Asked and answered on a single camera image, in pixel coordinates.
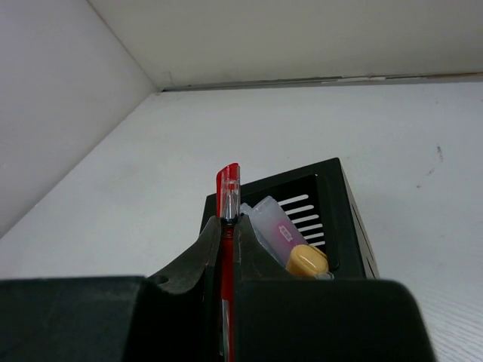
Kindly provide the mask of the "red gel pen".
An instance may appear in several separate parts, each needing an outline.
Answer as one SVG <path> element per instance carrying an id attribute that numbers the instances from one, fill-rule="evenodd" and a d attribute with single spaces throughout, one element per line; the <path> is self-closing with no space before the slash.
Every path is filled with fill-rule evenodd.
<path id="1" fill-rule="evenodd" d="M 234 231 L 240 214 L 240 166 L 231 163 L 217 174 L 217 217 L 221 224 L 222 253 L 221 306 L 223 319 L 223 356 L 235 360 L 234 329 Z"/>

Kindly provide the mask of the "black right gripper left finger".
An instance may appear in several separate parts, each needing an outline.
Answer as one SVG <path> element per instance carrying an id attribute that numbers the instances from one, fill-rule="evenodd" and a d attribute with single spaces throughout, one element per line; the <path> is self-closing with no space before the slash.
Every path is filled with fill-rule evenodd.
<path id="1" fill-rule="evenodd" d="M 1 283 L 3 361 L 217 361 L 220 221 L 146 278 Z"/>

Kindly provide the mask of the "blue highlighter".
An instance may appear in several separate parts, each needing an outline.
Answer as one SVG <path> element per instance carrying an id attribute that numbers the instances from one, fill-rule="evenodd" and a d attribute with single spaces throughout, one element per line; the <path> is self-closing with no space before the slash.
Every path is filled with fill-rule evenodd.
<path id="1" fill-rule="evenodd" d="M 240 211 L 241 211 L 242 214 L 244 214 L 245 216 L 248 217 L 248 219 L 250 220 L 253 232 L 254 232 L 254 234 L 257 238 L 257 241 L 260 244 L 262 244 L 263 236 L 260 234 L 260 231 L 258 230 L 258 228 L 255 225 L 253 208 L 250 205 L 248 205 L 247 203 L 243 203 L 240 206 Z"/>

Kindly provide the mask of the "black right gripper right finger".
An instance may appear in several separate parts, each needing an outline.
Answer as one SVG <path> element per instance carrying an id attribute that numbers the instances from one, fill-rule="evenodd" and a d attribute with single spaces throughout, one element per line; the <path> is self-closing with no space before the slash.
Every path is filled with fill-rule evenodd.
<path id="1" fill-rule="evenodd" d="M 434 361 L 414 297 L 394 281 L 296 278 L 235 227 L 236 361 Z"/>

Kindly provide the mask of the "orange highlighter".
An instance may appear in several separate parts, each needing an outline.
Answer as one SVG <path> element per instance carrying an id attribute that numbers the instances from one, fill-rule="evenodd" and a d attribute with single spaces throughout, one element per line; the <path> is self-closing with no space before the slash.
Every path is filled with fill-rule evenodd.
<path id="1" fill-rule="evenodd" d="M 327 256 L 318 248 L 305 244 L 292 249 L 285 268 L 297 277 L 318 278 L 329 272 Z"/>

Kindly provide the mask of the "purple pink highlighter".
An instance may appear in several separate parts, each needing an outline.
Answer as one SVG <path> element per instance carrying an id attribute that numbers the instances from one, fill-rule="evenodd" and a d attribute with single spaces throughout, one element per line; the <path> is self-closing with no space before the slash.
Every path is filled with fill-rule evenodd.
<path id="1" fill-rule="evenodd" d="M 287 265 L 291 251 L 296 246 L 308 244 L 286 212 L 271 196 L 256 204 L 249 218 L 259 242 L 283 267 Z"/>

